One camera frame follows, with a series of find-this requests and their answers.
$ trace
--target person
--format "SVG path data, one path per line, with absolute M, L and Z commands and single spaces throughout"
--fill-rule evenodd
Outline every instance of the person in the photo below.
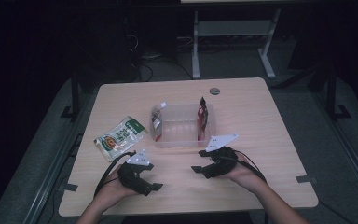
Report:
M 239 160 L 246 161 L 243 155 L 237 153 Z M 98 223 L 108 208 L 115 206 L 122 199 L 136 195 L 132 189 L 121 185 L 118 181 L 117 170 L 120 165 L 106 178 L 106 182 L 80 216 L 77 224 Z M 252 192 L 263 205 L 269 218 L 274 223 L 303 224 L 309 223 L 295 209 L 287 204 L 266 182 L 260 179 L 248 168 L 237 163 L 235 168 L 224 175 L 239 186 Z

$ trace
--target light wood table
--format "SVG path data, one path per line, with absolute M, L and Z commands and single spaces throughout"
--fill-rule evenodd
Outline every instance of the light wood table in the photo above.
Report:
M 211 95 L 218 88 L 219 95 Z M 318 203 L 310 182 L 298 183 L 306 175 L 280 113 L 261 78 L 211 79 L 153 83 L 103 85 L 91 112 L 87 129 L 68 180 L 76 191 L 66 190 L 60 205 L 64 217 L 80 216 L 91 202 L 94 190 L 109 166 L 93 140 L 114 128 L 125 116 L 149 127 L 153 105 L 198 104 L 204 97 L 213 105 L 217 135 L 237 133 L 228 144 L 248 155 L 265 175 L 269 185 L 293 207 L 313 207 Z M 147 197 L 124 199 L 105 213 L 112 215 L 170 214 L 262 209 L 257 198 L 225 178 L 206 179 L 195 174 L 194 165 L 211 164 L 199 156 L 204 147 L 157 148 L 148 135 L 130 150 L 146 149 L 155 165 L 141 178 L 162 183 Z

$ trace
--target clear plastic bin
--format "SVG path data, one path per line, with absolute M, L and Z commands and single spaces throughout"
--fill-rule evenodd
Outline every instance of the clear plastic bin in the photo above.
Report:
M 156 147 L 206 147 L 211 136 L 216 134 L 213 106 L 208 108 L 205 140 L 198 141 L 198 104 L 167 105 L 161 110 L 162 135 Z

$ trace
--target food packet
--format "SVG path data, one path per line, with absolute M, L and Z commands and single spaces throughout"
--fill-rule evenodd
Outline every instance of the food packet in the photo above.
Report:
M 208 123 L 208 108 L 206 107 L 205 99 L 200 100 L 200 107 L 198 111 L 198 140 L 205 140 L 205 128 Z
M 124 118 L 118 126 L 94 140 L 108 161 L 126 152 L 147 134 L 142 124 L 130 116 Z
M 163 102 L 160 105 L 155 105 L 152 108 L 151 112 L 151 135 L 153 139 L 157 142 L 162 136 L 162 116 L 161 109 L 167 107 L 167 103 Z

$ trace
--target white metal stand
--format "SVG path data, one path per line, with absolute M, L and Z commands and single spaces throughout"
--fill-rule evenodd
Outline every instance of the white metal stand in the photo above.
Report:
M 265 35 L 266 43 L 262 49 L 259 49 L 261 62 L 266 69 L 269 78 L 275 78 L 274 71 L 269 63 L 267 53 L 269 45 L 274 36 L 275 28 L 278 22 L 280 9 L 276 9 L 272 20 L 265 21 L 199 21 L 198 11 L 194 14 L 194 36 L 193 36 L 193 78 L 200 78 L 200 64 L 198 55 L 199 36 L 217 36 L 217 35 Z

